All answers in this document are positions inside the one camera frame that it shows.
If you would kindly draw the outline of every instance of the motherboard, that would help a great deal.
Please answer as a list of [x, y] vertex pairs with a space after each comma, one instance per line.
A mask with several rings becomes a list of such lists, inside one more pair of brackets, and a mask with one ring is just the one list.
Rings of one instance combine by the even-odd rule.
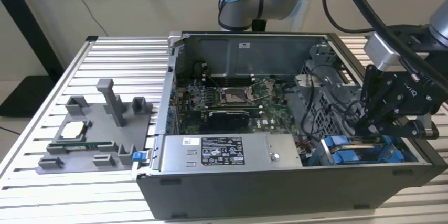
[[284, 96], [293, 83], [275, 76], [204, 77], [176, 90], [180, 134], [271, 132], [299, 137]]

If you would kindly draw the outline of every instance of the aluminum table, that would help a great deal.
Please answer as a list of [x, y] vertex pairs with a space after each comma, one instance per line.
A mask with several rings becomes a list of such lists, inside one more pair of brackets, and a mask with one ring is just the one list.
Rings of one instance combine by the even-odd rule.
[[[369, 64], [363, 50], [367, 40], [363, 37], [341, 39], [363, 65]], [[147, 139], [147, 145], [152, 146], [167, 48], [165, 37], [100, 37], [85, 42], [0, 164], [0, 223], [164, 223], [153, 219], [137, 184], [131, 180], [131, 171], [39, 175], [35, 167], [63, 123], [67, 114], [64, 104], [69, 96], [84, 95], [89, 103], [105, 102], [95, 87], [100, 78], [113, 78], [113, 91], [124, 102], [131, 102], [135, 96], [144, 96], [153, 103]], [[439, 126], [440, 138], [431, 144], [448, 161], [445, 104], [432, 120]], [[297, 222], [448, 223], [448, 173], [423, 187], [404, 189], [376, 210], [200, 220], [193, 223]]]

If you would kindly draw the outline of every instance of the black stand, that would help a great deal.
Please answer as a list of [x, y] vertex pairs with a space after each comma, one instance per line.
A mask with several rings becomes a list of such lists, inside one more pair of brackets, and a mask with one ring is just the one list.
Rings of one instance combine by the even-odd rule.
[[1, 0], [48, 76], [28, 76], [0, 105], [0, 116], [31, 117], [63, 75], [64, 68], [49, 46], [25, 0]]
[[13, 118], [33, 116], [55, 83], [48, 76], [27, 76], [0, 106], [0, 115]]

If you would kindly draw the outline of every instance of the circuit board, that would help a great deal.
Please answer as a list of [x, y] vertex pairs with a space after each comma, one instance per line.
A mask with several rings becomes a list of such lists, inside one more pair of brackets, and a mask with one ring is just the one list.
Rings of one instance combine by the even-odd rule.
[[[187, 87], [177, 88], [176, 103], [180, 134], [228, 133], [228, 127], [231, 133], [271, 132], [299, 137], [295, 117], [276, 79], [253, 78], [251, 85], [229, 87], [207, 86], [195, 80]], [[220, 112], [232, 114], [232, 119], [223, 120], [227, 127], [211, 127], [211, 116]], [[233, 128], [231, 124], [237, 120], [244, 126]]]

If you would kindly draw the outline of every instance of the power supply label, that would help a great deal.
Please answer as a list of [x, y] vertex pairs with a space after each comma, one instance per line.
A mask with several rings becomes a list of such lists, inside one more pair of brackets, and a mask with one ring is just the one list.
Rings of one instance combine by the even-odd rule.
[[203, 165], [244, 165], [244, 149], [240, 137], [203, 137]]

